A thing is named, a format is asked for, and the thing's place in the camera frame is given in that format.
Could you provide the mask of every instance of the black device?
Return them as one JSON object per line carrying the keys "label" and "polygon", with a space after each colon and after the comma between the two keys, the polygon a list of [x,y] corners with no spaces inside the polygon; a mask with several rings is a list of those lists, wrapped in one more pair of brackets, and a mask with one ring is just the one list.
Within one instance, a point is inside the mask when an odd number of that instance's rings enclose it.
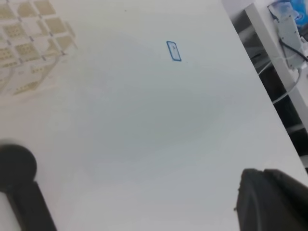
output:
{"label": "black device", "polygon": [[279,170],[245,169],[236,210],[241,231],[308,231],[308,188]]}
{"label": "black device", "polygon": [[56,231],[39,185],[33,154],[16,144],[0,146],[0,191],[7,195],[22,231]]}

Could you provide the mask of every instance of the white tabletop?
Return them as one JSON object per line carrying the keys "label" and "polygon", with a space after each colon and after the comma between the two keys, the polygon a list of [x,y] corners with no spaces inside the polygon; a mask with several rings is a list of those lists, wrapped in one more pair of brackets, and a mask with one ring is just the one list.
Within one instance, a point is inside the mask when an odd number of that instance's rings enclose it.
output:
{"label": "white tabletop", "polygon": [[[54,6],[75,29],[77,57],[58,88],[0,108],[0,138],[36,156],[59,231],[238,230],[244,168],[308,184],[220,2]],[[3,194],[0,230],[19,230]]]}

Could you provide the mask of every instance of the blue sticker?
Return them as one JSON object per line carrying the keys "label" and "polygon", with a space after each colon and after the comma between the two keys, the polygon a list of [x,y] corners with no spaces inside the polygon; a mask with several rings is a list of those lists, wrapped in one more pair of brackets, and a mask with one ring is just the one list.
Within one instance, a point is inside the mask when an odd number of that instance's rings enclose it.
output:
{"label": "blue sticker", "polygon": [[173,61],[181,62],[181,56],[175,42],[167,41],[167,46]]}

